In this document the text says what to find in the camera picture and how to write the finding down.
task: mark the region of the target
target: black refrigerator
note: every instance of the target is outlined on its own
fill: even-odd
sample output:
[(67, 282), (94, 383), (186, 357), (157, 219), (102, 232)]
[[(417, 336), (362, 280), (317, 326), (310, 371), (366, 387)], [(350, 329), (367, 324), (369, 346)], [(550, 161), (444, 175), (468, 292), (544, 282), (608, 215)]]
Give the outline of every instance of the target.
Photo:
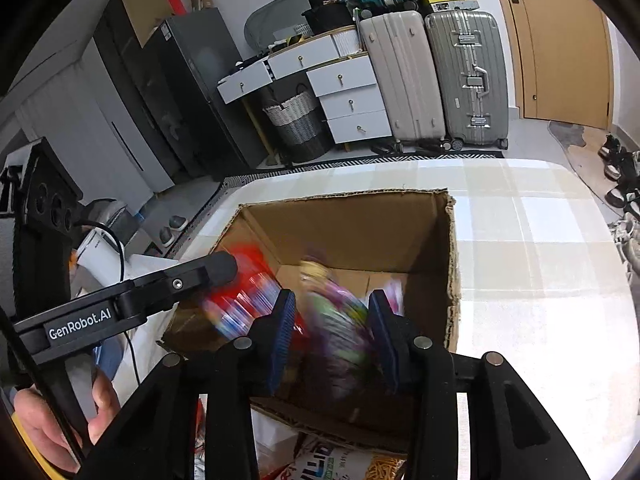
[(243, 104), (226, 105), (218, 82), (242, 58), (217, 9), (165, 20), (146, 42), (151, 75), (145, 101), (166, 110), (166, 84), (187, 126), (194, 155), (214, 177), (254, 170), (267, 156)]
[(240, 101), (225, 105), (220, 79), (242, 58), (217, 9), (172, 16), (140, 47), (122, 0), (94, 33), (118, 94), (176, 184), (251, 173), (267, 156)]

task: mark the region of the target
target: desk leg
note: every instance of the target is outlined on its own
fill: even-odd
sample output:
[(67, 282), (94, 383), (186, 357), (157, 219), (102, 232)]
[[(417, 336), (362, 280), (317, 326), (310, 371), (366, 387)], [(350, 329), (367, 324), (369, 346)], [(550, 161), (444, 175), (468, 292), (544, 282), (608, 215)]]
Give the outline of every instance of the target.
[(243, 97), (241, 101), (242, 101), (242, 106), (244, 106), (244, 109), (246, 110), (246, 114), (249, 116), (249, 119), (251, 119), (251, 122), (254, 124), (255, 131), (258, 132), (258, 137), (260, 137), (260, 140), (262, 141), (262, 145), (264, 146), (264, 149), (267, 150), (267, 153), (268, 153), (267, 166), (276, 166), (278, 163), (278, 161), (276, 160), (276, 154), (273, 151), (273, 148), (271, 147), (269, 141), (267, 140), (267, 136), (264, 134), (264, 131), (262, 130), (262, 127), (260, 126), (258, 119), (256, 119), (254, 111), (251, 110), (251, 105), (249, 104), (248, 99), (246, 97)]

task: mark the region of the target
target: silver suitcase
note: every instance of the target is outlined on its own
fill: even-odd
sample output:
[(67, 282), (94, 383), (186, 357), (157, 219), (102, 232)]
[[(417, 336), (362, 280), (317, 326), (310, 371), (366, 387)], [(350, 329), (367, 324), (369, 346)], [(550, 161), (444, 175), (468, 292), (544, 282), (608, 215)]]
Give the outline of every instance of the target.
[(506, 150), (507, 74), (495, 18), (478, 10), (452, 10), (430, 14), (425, 22), (454, 149), (464, 142)]
[(418, 12), (392, 12), (360, 22), (394, 137), (445, 138), (433, 56)]

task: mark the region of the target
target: door frame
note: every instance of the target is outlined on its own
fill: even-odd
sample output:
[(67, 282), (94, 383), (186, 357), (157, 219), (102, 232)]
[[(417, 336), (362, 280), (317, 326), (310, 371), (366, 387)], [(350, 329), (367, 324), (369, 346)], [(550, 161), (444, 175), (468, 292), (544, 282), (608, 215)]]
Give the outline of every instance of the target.
[[(511, 59), (513, 59), (513, 78), (516, 90), (516, 106), (520, 118), (524, 118), (524, 79), (522, 76), (522, 56), (520, 54), (520, 41), (518, 40), (518, 29), (516, 20), (511, 9), (510, 0), (500, 0), (504, 21), (507, 24), (507, 34), (509, 36), (509, 46), (511, 49)], [(600, 11), (604, 30), (607, 36), (607, 51), (609, 53), (609, 112), (607, 114), (608, 130), (613, 130), (613, 103), (614, 103), (614, 77), (613, 77), (613, 50), (611, 45), (611, 35), (609, 32), (609, 22), (604, 12)]]

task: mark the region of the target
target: human hand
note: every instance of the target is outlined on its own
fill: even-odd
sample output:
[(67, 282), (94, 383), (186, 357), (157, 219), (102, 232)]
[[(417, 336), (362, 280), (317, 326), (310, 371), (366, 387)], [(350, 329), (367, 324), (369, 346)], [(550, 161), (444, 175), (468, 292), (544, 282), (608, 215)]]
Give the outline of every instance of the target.
[[(111, 381), (98, 370), (92, 390), (98, 415), (89, 421), (91, 442), (95, 444), (120, 411), (120, 401)], [(76, 460), (56, 418), (34, 387), (19, 391), (14, 399), (14, 409), (24, 431), (42, 456), (64, 471), (77, 472)]]

